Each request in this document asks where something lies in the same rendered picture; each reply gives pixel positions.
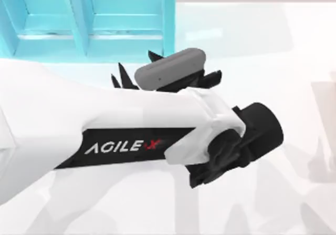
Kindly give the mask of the light blue rack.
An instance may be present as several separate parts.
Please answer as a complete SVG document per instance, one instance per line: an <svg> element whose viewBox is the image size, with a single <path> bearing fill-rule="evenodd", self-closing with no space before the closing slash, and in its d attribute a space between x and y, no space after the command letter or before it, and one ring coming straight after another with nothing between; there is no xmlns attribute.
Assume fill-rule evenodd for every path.
<svg viewBox="0 0 336 235"><path fill-rule="evenodd" d="M175 51L176 0L0 0L0 58L145 62Z"/></svg>

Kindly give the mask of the pale grey rounded box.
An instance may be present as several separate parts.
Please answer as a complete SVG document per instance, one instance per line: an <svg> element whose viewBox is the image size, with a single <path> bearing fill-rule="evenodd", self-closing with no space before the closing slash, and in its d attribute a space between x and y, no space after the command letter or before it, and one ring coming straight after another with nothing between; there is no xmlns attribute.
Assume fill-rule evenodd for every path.
<svg viewBox="0 0 336 235"><path fill-rule="evenodd" d="M157 90L163 86L167 72L178 70L192 73L204 69L206 54L199 48L187 48L156 62L149 62L135 71L136 83L143 90Z"/></svg>

